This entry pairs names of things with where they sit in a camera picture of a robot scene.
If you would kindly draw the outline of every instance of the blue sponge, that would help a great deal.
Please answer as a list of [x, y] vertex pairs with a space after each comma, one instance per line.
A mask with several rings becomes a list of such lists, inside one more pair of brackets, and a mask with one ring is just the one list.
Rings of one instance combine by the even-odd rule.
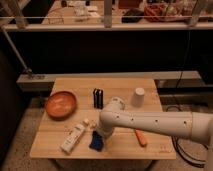
[[97, 131], [92, 132], [92, 142], [89, 147], [91, 149], [101, 151], [103, 149], [104, 143], [102, 137], [97, 133]]

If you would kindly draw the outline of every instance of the white bottle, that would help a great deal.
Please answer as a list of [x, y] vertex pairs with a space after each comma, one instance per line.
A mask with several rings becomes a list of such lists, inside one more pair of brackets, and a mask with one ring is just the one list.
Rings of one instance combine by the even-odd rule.
[[80, 140], [80, 137], [83, 135], [83, 133], [86, 130], [86, 126], [89, 124], [89, 120], [85, 119], [84, 124], [77, 124], [71, 134], [66, 138], [66, 140], [61, 144], [60, 148], [66, 152], [70, 153], [73, 149], [74, 145], [78, 140]]

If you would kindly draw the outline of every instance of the wooden table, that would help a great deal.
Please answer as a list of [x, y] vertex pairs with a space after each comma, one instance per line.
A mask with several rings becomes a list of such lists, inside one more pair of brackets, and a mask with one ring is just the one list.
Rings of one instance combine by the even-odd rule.
[[[130, 105], [133, 91], [136, 87], [145, 89], [144, 104], [141, 108]], [[142, 148], [132, 129], [116, 128], [113, 135], [106, 140], [102, 152], [90, 149], [92, 129], [87, 128], [80, 142], [70, 155], [59, 148], [68, 136], [69, 131], [77, 124], [88, 118], [97, 121], [99, 109], [93, 108], [93, 89], [104, 90], [104, 104], [111, 97], [118, 96], [125, 101], [126, 110], [162, 111], [159, 96], [152, 79], [141, 78], [58, 78], [52, 93], [71, 91], [78, 101], [76, 112], [64, 121], [54, 121], [44, 112], [30, 156], [33, 158], [69, 158], [69, 159], [175, 159], [176, 154], [171, 138], [145, 132], [148, 145]]]

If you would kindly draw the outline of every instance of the tile floor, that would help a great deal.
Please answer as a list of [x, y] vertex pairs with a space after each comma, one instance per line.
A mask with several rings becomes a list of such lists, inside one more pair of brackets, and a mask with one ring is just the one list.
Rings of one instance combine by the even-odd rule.
[[[58, 167], [48, 159], [32, 159], [29, 157], [30, 148], [38, 128], [43, 108], [39, 108], [35, 103], [26, 110], [20, 125], [17, 129], [14, 140], [8, 151], [2, 171], [141, 171], [149, 165], [150, 161], [141, 160], [59, 160], [63, 168]], [[211, 109], [205, 106], [187, 105], [181, 106], [185, 111], [207, 111]], [[205, 148], [196, 143], [183, 140], [181, 144], [187, 152], [200, 159], [205, 159]], [[185, 163], [178, 155], [176, 160], [161, 160], [153, 165], [152, 171], [200, 171], [203, 169], [195, 168]]]

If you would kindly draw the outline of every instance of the red object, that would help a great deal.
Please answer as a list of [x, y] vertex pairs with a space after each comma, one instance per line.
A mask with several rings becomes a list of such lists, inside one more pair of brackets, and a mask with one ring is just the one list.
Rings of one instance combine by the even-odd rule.
[[119, 0], [119, 9], [138, 8], [142, 0]]
[[72, 114], [77, 106], [76, 97], [68, 91], [52, 94], [45, 103], [45, 110], [54, 119], [63, 119]]

